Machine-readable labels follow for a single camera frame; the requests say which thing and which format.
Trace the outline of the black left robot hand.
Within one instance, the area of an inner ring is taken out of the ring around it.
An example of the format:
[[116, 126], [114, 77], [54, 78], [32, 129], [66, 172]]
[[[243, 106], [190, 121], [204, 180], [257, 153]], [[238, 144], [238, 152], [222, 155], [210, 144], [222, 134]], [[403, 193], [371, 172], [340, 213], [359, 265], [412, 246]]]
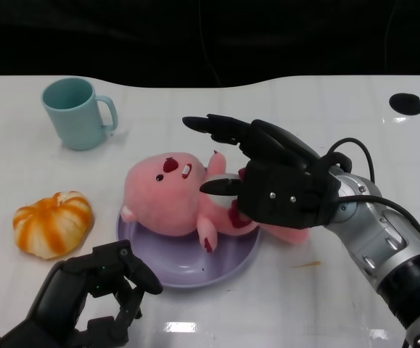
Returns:
[[[144, 294], [161, 294], [162, 284], [138, 258], [128, 240], [93, 248], [90, 254], [58, 262], [47, 276], [28, 317], [59, 347], [123, 347], [128, 329], [141, 317]], [[113, 295], [117, 316], [92, 319], [76, 329], [88, 296]]]

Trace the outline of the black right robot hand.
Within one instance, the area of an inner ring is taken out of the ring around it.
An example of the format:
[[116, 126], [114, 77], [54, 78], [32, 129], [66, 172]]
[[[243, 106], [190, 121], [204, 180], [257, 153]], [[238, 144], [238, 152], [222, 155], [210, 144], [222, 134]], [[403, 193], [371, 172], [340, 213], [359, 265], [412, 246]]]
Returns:
[[218, 143], [239, 146], [249, 158], [240, 179], [211, 179], [205, 194], [236, 196], [240, 212], [257, 223], [304, 229], [327, 225], [338, 206], [340, 182], [330, 172], [349, 168], [340, 154], [318, 156], [290, 132], [253, 120], [209, 114], [184, 117], [186, 127], [209, 133]]

